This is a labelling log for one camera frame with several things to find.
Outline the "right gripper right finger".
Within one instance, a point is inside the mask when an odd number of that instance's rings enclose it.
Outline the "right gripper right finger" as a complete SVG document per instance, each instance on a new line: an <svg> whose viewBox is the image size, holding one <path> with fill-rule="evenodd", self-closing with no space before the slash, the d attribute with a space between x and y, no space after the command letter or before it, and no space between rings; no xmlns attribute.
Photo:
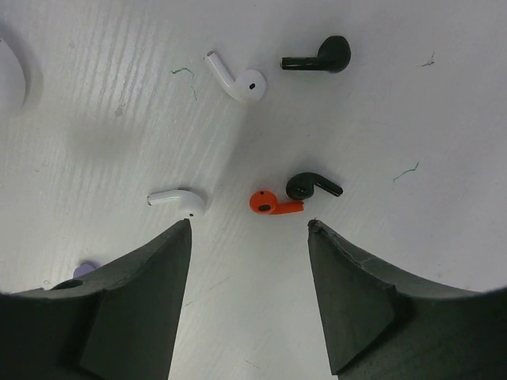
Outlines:
<svg viewBox="0 0 507 380"><path fill-rule="evenodd" d="M421 278L316 219L308 249L337 378L505 378L505 289L467 291Z"/></svg>

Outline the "orange earbud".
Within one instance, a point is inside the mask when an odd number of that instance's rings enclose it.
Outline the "orange earbud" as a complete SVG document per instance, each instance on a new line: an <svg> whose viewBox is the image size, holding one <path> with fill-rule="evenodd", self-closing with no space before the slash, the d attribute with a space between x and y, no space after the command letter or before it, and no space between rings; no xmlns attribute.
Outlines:
<svg viewBox="0 0 507 380"><path fill-rule="evenodd" d="M270 191L255 192L249 201L250 209L260 215L285 215L304 211L302 201L281 203L276 195Z"/></svg>

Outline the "white earbud charging case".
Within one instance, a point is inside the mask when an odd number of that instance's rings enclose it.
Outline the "white earbud charging case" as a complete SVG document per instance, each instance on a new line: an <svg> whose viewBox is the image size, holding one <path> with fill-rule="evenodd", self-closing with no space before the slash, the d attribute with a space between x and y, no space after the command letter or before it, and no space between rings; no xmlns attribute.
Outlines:
<svg viewBox="0 0 507 380"><path fill-rule="evenodd" d="M13 50L1 39L1 116L17 113L25 102L25 75Z"/></svg>

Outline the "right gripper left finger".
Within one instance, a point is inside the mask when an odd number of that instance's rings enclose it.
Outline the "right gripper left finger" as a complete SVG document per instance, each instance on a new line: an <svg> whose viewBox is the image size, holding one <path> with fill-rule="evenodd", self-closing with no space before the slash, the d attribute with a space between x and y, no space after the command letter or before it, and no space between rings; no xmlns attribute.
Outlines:
<svg viewBox="0 0 507 380"><path fill-rule="evenodd" d="M168 378L191 249L184 219L91 273L3 294L2 378Z"/></svg>

